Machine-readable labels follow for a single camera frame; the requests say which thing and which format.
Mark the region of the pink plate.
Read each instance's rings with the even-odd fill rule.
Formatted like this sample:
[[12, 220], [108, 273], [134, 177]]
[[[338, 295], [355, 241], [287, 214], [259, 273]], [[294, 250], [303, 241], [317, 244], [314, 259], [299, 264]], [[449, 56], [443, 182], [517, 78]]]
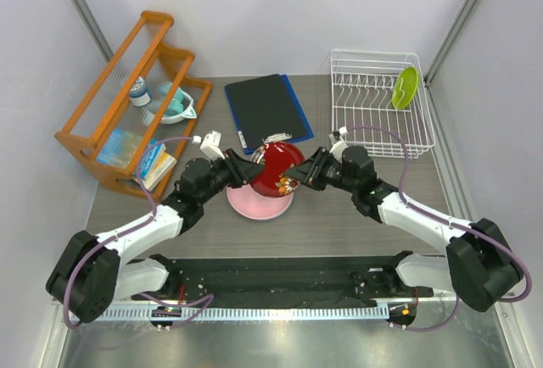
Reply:
[[256, 192], [252, 186], [227, 188], [227, 200], [232, 208], [251, 220], [272, 220], [285, 213], [294, 200], [290, 194], [281, 198], [268, 198]]

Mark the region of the red floral plate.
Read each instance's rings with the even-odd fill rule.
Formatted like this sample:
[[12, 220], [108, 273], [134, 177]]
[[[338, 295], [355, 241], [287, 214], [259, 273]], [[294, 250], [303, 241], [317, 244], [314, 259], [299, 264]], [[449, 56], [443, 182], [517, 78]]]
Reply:
[[260, 195], [282, 198], [290, 195], [299, 183], [284, 172], [305, 161], [301, 151], [289, 142], [269, 142], [257, 148], [250, 156], [256, 164], [263, 164], [262, 172], [250, 183]]

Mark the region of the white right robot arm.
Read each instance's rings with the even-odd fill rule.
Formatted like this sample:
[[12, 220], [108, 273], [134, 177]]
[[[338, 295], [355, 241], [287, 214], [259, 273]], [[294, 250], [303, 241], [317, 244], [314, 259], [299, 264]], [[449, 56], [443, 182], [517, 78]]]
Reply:
[[420, 204], [379, 178], [362, 147], [348, 147], [338, 155], [319, 148], [285, 174], [315, 191], [343, 190], [362, 215], [406, 231], [439, 251], [437, 256], [398, 254], [383, 274], [384, 288], [392, 295], [428, 287], [455, 293], [470, 308], [484, 312], [507, 301], [507, 293], [518, 283], [531, 288], [525, 265], [497, 224], [461, 220]]

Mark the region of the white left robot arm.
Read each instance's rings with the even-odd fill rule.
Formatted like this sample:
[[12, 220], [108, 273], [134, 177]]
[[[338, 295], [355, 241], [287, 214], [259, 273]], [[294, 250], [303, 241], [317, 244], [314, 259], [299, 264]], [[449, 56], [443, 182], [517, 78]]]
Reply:
[[96, 320], [116, 299], [157, 293], [174, 298], [180, 277], [161, 259], [135, 258], [163, 241], [179, 237], [204, 215], [204, 205], [225, 188], [249, 185], [264, 165], [228, 149], [217, 159], [190, 160], [174, 190], [150, 213], [112, 231], [82, 230], [67, 242], [46, 283], [63, 306], [70, 329]]

